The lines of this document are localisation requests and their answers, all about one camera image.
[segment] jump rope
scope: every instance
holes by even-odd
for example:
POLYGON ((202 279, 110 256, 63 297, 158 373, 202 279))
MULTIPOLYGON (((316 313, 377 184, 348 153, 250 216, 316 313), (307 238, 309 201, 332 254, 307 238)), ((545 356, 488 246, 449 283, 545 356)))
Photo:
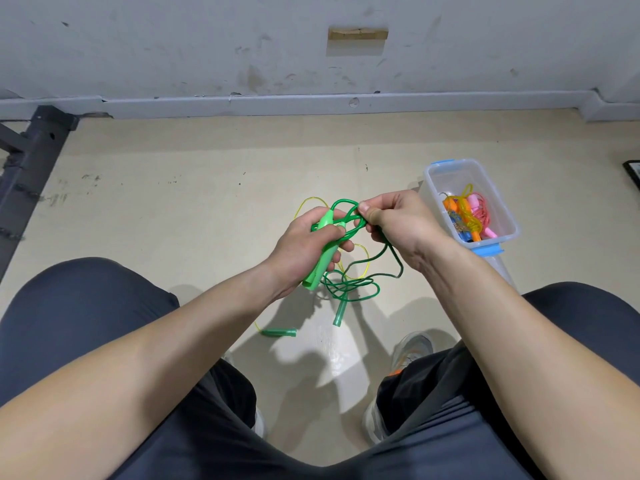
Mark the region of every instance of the jump rope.
MULTIPOLYGON (((468 184, 462 192, 462 195, 448 195, 444 194, 445 199, 443 201, 444 207, 449 212, 449 216, 456 228, 461 235, 461 237, 465 237, 465 240, 468 241, 480 241, 482 238, 484 239, 492 239, 496 237, 496 234, 489 229, 489 224, 491 224, 491 215, 489 213, 489 209, 487 208, 486 199, 484 196, 478 192, 473 192, 473 185, 468 184)), ((325 207, 329 207, 327 202, 325 202, 320 197, 309 197, 304 199, 300 204, 298 210, 296 211, 293 219, 298 217, 300 210, 310 200, 318 200, 324 204, 325 207)), ((346 231, 343 237, 338 239, 337 241, 330 242, 327 244, 324 249, 320 260, 316 264, 314 270, 302 281, 302 286, 309 290, 315 290, 318 284, 324 285, 329 294, 340 301, 340 305, 338 306, 338 310, 335 313, 335 318, 333 320, 333 324, 335 326, 340 327, 342 324, 342 318, 344 316, 344 311, 347 307, 347 303, 354 301, 364 301, 366 299, 371 299, 380 293, 380 285, 377 284, 373 278, 377 276, 388 276, 389 278, 400 278, 404 273, 404 265, 400 258, 396 254, 396 250, 389 243, 386 236, 382 233, 380 229, 378 229, 380 236, 384 242, 384 247, 382 250, 373 257, 369 256, 368 250, 362 244, 356 244, 355 246, 364 250, 367 255, 366 259, 361 259, 358 261, 353 261, 350 265, 345 269, 342 265, 342 259, 338 262, 336 268, 332 271, 326 271, 326 267, 331 262, 331 258, 336 250, 339 249, 339 245, 343 241, 347 241, 351 239, 356 233, 362 229, 366 224, 366 220, 359 215, 356 214, 355 211, 358 208, 358 202, 346 198, 342 198, 333 202, 333 205, 329 207, 329 210, 324 215, 320 222, 317 224, 313 224, 311 226, 311 231, 316 231, 324 225, 337 225, 346 228, 347 223, 360 220, 360 222, 354 227, 354 229, 346 231), (341 203, 349 203, 352 205, 352 208, 347 212, 345 217, 341 219, 333 220, 333 211, 335 208, 341 203), (366 276, 369 265, 372 261, 375 261, 380 256, 382 256, 386 250, 389 249, 391 254, 393 254, 398 266, 400 267, 400 271, 398 274, 390 274, 390 273, 374 273, 366 276), (357 278, 350 277, 347 272, 350 270, 351 266, 356 264, 366 263, 364 273, 362 273, 357 278), (334 278, 339 277, 338 280, 332 280, 332 275, 334 278), (359 288, 364 286, 373 285, 376 288, 376 291, 372 294, 366 296, 357 296, 356 298, 349 298, 349 293, 352 291, 356 291, 359 288)), ((267 337, 295 337, 297 334, 297 330, 295 328, 260 328, 257 322, 253 323, 258 329, 258 331, 267 337)))
MULTIPOLYGON (((304 204, 306 204, 309 200, 319 200, 324 204, 325 207, 329 207, 327 202, 325 202, 320 197, 309 197, 300 204, 300 207, 298 208, 295 215, 293 216, 294 219, 298 217, 300 210, 302 209, 304 204)), ((316 268, 302 282, 303 286, 309 290, 314 290, 318 283, 322 284, 324 285, 326 290, 329 292, 329 294, 333 298, 340 301, 340 305, 338 306, 338 310, 336 311, 335 318, 333 320, 333 324, 335 326, 340 326, 342 324, 342 317, 344 316, 344 311, 347 307, 347 303, 350 303, 353 301, 364 301, 366 299, 371 299, 379 295, 380 285, 377 284, 373 278, 377 276, 388 276, 389 278, 400 278, 400 276, 402 276, 402 274, 404 273, 404 265, 402 264, 402 261, 400 261, 400 258, 396 254, 396 250, 389 243, 389 241, 387 240, 387 238, 385 237, 385 235, 382 233, 381 230, 379 230, 380 236, 382 236, 382 240, 385 245, 378 254, 376 254, 373 257, 370 257, 368 250, 362 244, 355 244, 357 247, 364 250, 365 254, 367 255, 366 259, 353 261, 352 263, 350 263, 350 265, 347 266, 347 268, 345 268, 342 265, 342 260, 340 260, 340 262, 338 263, 338 265, 334 270, 325 271, 327 265, 331 261, 331 257, 333 256, 335 250, 338 249, 338 246, 340 245, 340 243, 343 241, 347 241, 348 239, 351 239, 354 235, 356 235, 356 233, 360 229, 362 229, 367 224, 366 220, 364 220, 364 218, 361 215, 355 213, 357 208, 358 208, 358 202, 354 200, 349 200, 345 198, 336 200, 335 202, 333 202, 333 205, 329 207, 329 210, 327 211, 325 216, 320 220, 320 222, 318 222, 317 224, 313 224, 311 226, 311 231, 313 232, 323 227, 324 225, 332 224, 332 225, 339 225, 342 227, 346 227, 347 223, 356 221, 358 219, 360 220, 360 222, 356 225, 356 227, 354 227, 354 229, 346 231, 344 236, 342 236, 340 239, 338 239, 337 241, 330 242, 324 247, 322 257, 318 261, 316 268), (352 208, 347 212, 345 217, 341 219, 333 220, 333 211, 341 203, 349 203, 352 205, 352 208), (391 254, 393 254, 394 258, 396 259, 396 262, 400 267, 400 272, 398 272, 398 274, 374 273, 374 274, 370 274, 369 276, 366 276, 371 262, 375 261, 380 256, 382 256, 387 249, 391 251, 391 254), (351 266, 354 266, 356 264, 363 264, 363 263, 366 263, 367 266, 364 270, 364 273, 362 273, 359 277, 352 278, 347 274, 351 266), (357 296, 356 298, 349 297, 349 293, 351 293, 352 291, 355 291, 359 288, 362 288, 368 285, 373 285, 376 288, 376 291, 366 296, 357 296)), ((254 322, 254 325, 261 334, 267 337, 295 337, 297 332, 295 328, 260 328, 258 326, 258 323, 256 322, 254 322)))

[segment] forearm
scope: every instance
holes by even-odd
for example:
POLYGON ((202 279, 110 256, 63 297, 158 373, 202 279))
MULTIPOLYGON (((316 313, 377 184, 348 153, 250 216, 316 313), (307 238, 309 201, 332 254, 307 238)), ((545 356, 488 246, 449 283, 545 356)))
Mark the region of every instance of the forearm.
POLYGON ((258 266, 69 363, 0 408, 3 478, 114 471, 277 291, 258 266))
POLYGON ((425 277, 544 473, 640 476, 640 388, 454 241, 426 244, 424 254, 425 277))

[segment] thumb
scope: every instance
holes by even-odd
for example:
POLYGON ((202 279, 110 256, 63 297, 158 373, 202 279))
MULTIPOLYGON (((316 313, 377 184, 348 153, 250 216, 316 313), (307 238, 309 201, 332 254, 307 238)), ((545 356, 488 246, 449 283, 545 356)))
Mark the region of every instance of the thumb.
POLYGON ((312 232, 315 242, 318 246, 324 247, 329 242, 337 241, 346 233, 346 229, 342 226, 328 225, 312 232))
POLYGON ((384 212, 382 209, 370 206, 366 201, 358 204, 358 211, 365 220, 373 226, 381 226, 384 212))

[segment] white wall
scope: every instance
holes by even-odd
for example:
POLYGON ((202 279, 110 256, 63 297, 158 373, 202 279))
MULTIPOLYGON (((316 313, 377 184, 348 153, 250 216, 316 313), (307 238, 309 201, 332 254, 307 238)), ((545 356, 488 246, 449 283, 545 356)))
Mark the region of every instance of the white wall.
MULTIPOLYGON (((105 99, 588 90, 627 67, 639 20, 640 0, 0 0, 0 88, 105 99), (388 27, 384 52, 327 57, 331 25, 388 27)), ((638 95, 640 78, 624 77, 638 95)))

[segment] green jump rope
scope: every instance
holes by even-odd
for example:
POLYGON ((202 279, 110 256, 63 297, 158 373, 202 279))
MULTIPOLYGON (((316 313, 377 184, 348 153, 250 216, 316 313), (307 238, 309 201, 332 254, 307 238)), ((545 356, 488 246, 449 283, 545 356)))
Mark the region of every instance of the green jump rope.
MULTIPOLYGON (((354 235, 356 235, 356 233, 360 229, 362 229, 367 224, 366 220, 364 220, 364 218, 361 215, 355 214, 355 211, 357 208, 358 208, 358 202, 341 198, 340 200, 336 200, 335 202, 333 202, 333 205, 331 206, 331 208, 327 210, 326 214, 320 219, 320 221, 317 224, 313 224, 311 226, 312 232, 318 229, 321 229, 322 227, 329 224, 346 228, 346 225, 348 222, 356 221, 358 219, 360 220, 360 222, 356 225, 356 227, 354 227, 354 229, 347 231, 344 234, 344 236, 342 236, 337 241, 332 241, 332 242, 329 242, 327 245, 325 245, 322 255, 320 256, 320 259, 316 263, 315 268, 313 268, 311 273, 309 273, 309 275, 302 281, 302 286, 304 286, 306 289, 311 291, 315 290, 318 284, 323 284, 324 287, 327 289, 327 291, 329 291, 329 294, 340 301, 340 305, 338 306, 338 310, 336 311, 335 318, 333 320, 333 324, 335 326, 341 325, 342 317, 347 307, 347 303, 352 301, 364 301, 366 299, 370 299, 379 295, 380 285, 377 284, 373 280, 373 278, 375 278, 376 276, 388 276, 389 278, 400 278, 400 276, 402 276, 402 273, 404 273, 404 266, 402 264, 402 261, 400 261, 400 258, 396 254, 396 250, 389 243, 389 241, 387 240, 385 235, 382 233, 382 231, 380 231, 380 235, 382 236, 382 240, 385 243, 385 247, 382 248, 382 250, 378 254, 376 254, 371 258, 367 257, 366 259, 354 261, 350 265, 348 265, 347 268, 343 271, 341 271, 338 268, 334 269, 333 271, 325 271, 326 267, 329 266, 329 263, 331 262, 331 259, 335 254, 336 250, 338 250, 338 246, 340 245, 340 243, 343 241, 347 241, 348 239, 351 239, 354 235), (347 212, 347 215, 345 215, 345 217, 338 220, 333 220, 333 211, 341 203, 350 203, 352 204, 353 207, 347 212), (398 274, 374 273, 374 274, 370 274, 369 276, 366 276, 366 277, 361 276, 359 278, 349 278, 347 276, 347 272, 349 271, 351 266, 355 264, 370 263, 371 261, 375 261, 380 256, 382 256, 382 254, 384 254, 387 249, 391 251, 391 254, 393 254, 394 258, 396 258, 396 262, 398 263, 398 266, 400 266, 400 272, 398 274), (333 281, 331 279, 332 274, 338 274, 340 276, 340 279, 338 281, 333 281), (376 291, 367 296, 349 298, 350 292, 368 285, 375 286, 376 291)), ((265 328, 265 329, 260 329, 260 327, 257 327, 257 328, 261 334, 267 337, 295 337, 297 332, 295 328, 265 328)))

